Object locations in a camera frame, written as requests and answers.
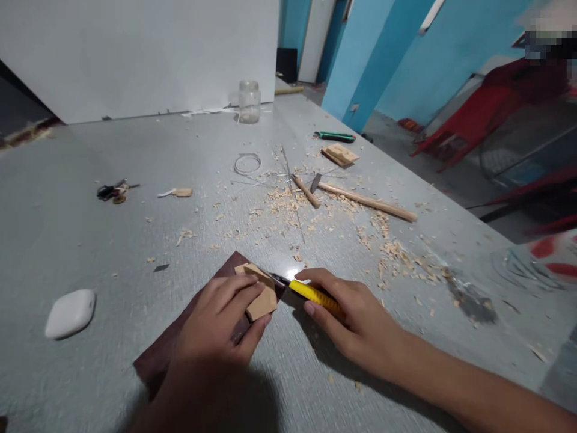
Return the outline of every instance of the left hand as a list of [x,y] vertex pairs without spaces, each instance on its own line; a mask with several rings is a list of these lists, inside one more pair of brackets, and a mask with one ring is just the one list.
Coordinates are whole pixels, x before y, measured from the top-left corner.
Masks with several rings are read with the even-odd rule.
[[246,367],[264,334],[271,315],[255,321],[240,343],[230,340],[246,308],[264,290],[254,275],[214,278],[204,287],[186,321],[172,357],[173,364],[233,364]]

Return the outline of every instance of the empty glass jar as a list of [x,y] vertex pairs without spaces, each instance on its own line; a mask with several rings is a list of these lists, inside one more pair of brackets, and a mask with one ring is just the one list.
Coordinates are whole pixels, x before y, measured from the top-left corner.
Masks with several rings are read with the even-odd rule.
[[256,123],[260,118],[258,82],[243,80],[239,85],[239,122]]

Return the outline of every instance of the finger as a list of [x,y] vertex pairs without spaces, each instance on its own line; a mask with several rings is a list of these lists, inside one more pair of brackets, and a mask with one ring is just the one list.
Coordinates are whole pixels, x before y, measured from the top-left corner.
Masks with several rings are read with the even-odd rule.
[[266,316],[256,320],[246,332],[245,336],[242,337],[240,344],[236,347],[240,359],[245,365],[250,362],[252,354],[257,349],[258,343],[263,337],[264,329],[266,328],[266,325],[269,324],[271,319],[272,315],[267,314]]
[[215,295],[216,290],[224,284],[227,278],[213,278],[201,289],[197,308],[204,308]]
[[246,308],[256,299],[264,290],[264,283],[259,281],[257,284],[240,290],[232,301],[221,312],[221,320],[226,321],[230,326],[235,326],[245,313]]
[[224,284],[215,290],[215,294],[212,298],[215,312],[220,313],[222,309],[227,306],[230,300],[234,298],[236,292],[245,287],[252,286],[257,281],[258,277],[247,274],[238,274],[234,277],[228,278]]
[[314,283],[320,283],[324,290],[329,292],[344,308],[346,308],[350,300],[351,290],[347,283],[344,280],[335,277],[326,269],[303,269],[295,275],[295,278],[297,280],[311,280]]
[[345,348],[350,346],[350,341],[355,335],[336,320],[324,307],[312,301],[307,301],[305,302],[304,309],[317,325],[326,332],[332,342],[335,343],[337,349],[345,353]]

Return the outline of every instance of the hand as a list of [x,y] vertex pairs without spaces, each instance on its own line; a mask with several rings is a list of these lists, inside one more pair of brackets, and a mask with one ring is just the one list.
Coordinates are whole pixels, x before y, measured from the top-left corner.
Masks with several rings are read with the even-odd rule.
[[393,368],[402,362],[399,358],[407,334],[368,287],[337,278],[326,269],[304,269],[295,278],[320,284],[344,310],[347,327],[322,306],[311,301],[304,305],[337,349],[371,374],[390,380]]
[[255,321],[237,346],[230,338],[246,308],[263,290],[264,284],[254,275],[210,280],[182,328],[172,362],[247,366],[271,315]]

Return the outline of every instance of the wooden dowel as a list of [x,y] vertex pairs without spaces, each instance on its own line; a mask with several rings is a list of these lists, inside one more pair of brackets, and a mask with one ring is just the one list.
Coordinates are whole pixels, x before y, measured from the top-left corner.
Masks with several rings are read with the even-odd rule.
[[313,205],[313,207],[314,207],[315,209],[320,208],[320,201],[317,200],[317,198],[316,198],[316,197],[313,195],[313,193],[305,186],[305,184],[302,183],[302,181],[301,181],[298,177],[296,177],[294,174],[293,174],[292,178],[293,178],[293,180],[295,181],[296,186],[298,186],[298,187],[301,189],[301,191],[305,193],[305,195],[306,195],[307,198],[308,198],[308,201],[311,202],[311,205]]
[[407,221],[414,223],[417,220],[417,215],[408,210],[402,209],[392,204],[384,203],[382,201],[373,200],[372,198],[363,197],[362,195],[355,194],[354,192],[347,191],[345,189],[337,188],[336,186],[327,185],[326,183],[319,182],[319,188],[325,191],[332,192],[334,194],[344,195],[345,197],[358,201],[366,206],[373,207],[375,209],[382,210],[383,212],[390,213],[397,217],[403,218]]
[[278,94],[289,94],[289,93],[300,93],[305,88],[303,86],[294,86],[294,87],[283,87],[280,89],[275,89],[275,95]]

